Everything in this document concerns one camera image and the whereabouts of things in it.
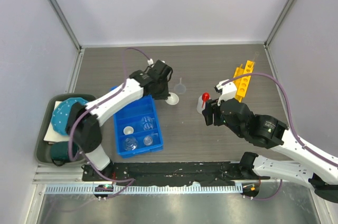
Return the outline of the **clear plastic funnel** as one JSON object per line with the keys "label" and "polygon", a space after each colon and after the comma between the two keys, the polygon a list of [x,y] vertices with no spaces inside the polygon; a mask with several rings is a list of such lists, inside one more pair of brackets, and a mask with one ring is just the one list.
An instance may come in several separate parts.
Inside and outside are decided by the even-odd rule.
{"label": "clear plastic funnel", "polygon": [[186,92],[186,86],[182,83],[182,78],[180,78],[178,84],[174,86],[174,92],[177,95],[182,95]]}

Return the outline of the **white evaporating dish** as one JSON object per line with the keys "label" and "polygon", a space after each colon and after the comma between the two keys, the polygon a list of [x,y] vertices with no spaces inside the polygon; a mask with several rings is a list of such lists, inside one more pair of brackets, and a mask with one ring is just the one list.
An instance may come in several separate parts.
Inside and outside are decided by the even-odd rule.
{"label": "white evaporating dish", "polygon": [[173,93],[173,92],[169,92],[169,94],[170,95],[165,100],[166,103],[169,104],[169,105],[172,105],[172,106],[177,105],[179,103],[179,100],[180,100],[178,95]]}

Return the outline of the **yellow test tube rack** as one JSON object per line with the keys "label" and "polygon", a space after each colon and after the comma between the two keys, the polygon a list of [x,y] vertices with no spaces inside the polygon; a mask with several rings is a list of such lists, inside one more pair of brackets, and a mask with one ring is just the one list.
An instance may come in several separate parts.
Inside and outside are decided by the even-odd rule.
{"label": "yellow test tube rack", "polygon": [[[236,68],[233,77],[235,78],[235,77],[238,77],[244,74],[252,73],[254,70],[254,66],[255,66],[254,61],[247,60],[246,65],[244,67],[241,64],[239,67]],[[251,76],[247,76],[247,77],[236,79],[234,81],[234,84],[237,87],[235,99],[238,102],[242,102],[242,100],[246,96],[246,93],[249,87],[250,78]]]}

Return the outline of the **clear glass beaker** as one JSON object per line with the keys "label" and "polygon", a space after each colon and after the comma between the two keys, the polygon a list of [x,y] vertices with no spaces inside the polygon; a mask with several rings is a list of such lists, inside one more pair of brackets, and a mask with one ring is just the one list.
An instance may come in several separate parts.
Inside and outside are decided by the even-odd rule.
{"label": "clear glass beaker", "polygon": [[141,118],[140,125],[144,131],[154,129],[154,118],[150,116],[144,116]]}

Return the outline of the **blue compartment bin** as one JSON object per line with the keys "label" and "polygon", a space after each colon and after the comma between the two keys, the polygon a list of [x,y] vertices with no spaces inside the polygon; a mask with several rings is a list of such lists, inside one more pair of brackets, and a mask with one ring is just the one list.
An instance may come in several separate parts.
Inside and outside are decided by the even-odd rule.
{"label": "blue compartment bin", "polygon": [[[154,118],[154,129],[144,131],[141,128],[140,121],[144,116]],[[163,149],[164,141],[159,124],[155,102],[152,96],[146,96],[142,99],[134,101],[129,105],[122,108],[120,111],[113,115],[115,143],[118,155],[122,158],[134,157],[150,152],[158,152]],[[123,129],[126,126],[132,126],[134,133],[124,135]],[[143,143],[144,137],[150,135],[153,138],[151,146],[145,146]],[[123,141],[127,137],[135,137],[138,141],[138,149],[134,151],[125,151]]]}

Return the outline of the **small white crucible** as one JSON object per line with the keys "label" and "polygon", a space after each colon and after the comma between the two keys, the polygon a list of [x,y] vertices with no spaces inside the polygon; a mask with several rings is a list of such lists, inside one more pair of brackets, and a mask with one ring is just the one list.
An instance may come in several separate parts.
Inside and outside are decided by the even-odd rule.
{"label": "small white crucible", "polygon": [[124,129],[123,129],[123,133],[124,135],[130,135],[130,134],[133,134],[134,133],[134,128],[132,126],[126,126]]}

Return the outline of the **small clear glass jar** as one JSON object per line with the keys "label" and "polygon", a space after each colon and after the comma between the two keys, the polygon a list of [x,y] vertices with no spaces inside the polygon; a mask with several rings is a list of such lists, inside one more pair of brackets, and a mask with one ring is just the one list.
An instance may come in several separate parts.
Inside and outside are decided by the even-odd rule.
{"label": "small clear glass jar", "polygon": [[144,137],[143,143],[145,146],[151,146],[153,144],[153,138],[150,135],[148,135]]}

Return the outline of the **clear glass test tube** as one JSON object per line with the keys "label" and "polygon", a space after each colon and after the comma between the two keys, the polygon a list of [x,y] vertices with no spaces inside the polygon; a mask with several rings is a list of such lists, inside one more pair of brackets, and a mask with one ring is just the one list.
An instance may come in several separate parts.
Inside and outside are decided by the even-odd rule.
{"label": "clear glass test tube", "polygon": [[257,60],[257,58],[259,57],[259,55],[260,55],[260,53],[259,53],[258,51],[256,51],[256,52],[254,53],[254,56],[253,56],[253,59],[252,59],[252,62],[253,62],[253,63],[256,62],[256,60]]}

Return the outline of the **clear glass flask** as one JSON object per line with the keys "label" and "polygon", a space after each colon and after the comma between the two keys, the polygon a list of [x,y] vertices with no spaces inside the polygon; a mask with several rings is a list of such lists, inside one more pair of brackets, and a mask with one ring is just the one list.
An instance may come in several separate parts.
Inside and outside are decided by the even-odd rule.
{"label": "clear glass flask", "polygon": [[134,151],[138,149],[138,141],[135,137],[127,137],[123,141],[125,151]]}

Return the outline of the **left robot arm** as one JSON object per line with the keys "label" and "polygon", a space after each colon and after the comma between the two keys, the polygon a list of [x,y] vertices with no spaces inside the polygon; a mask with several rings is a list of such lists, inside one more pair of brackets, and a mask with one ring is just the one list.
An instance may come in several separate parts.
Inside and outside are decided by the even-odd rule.
{"label": "left robot arm", "polygon": [[167,100],[172,73],[170,66],[157,60],[144,71],[131,73],[120,86],[104,96],[85,105],[79,102],[72,105],[65,131],[69,141],[74,141],[94,166],[94,175],[99,180],[107,181],[112,176],[112,160],[101,144],[101,126],[125,106],[145,96]]}

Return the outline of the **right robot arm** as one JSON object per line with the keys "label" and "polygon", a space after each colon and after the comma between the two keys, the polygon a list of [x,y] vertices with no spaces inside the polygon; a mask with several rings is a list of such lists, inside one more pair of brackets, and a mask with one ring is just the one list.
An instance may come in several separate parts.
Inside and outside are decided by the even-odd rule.
{"label": "right robot arm", "polygon": [[245,152],[238,171],[244,179],[277,178],[312,189],[320,198],[337,203],[337,157],[293,134],[290,127],[269,115],[254,114],[232,98],[208,100],[202,114],[206,125],[225,125],[248,143],[291,158],[294,163]]}

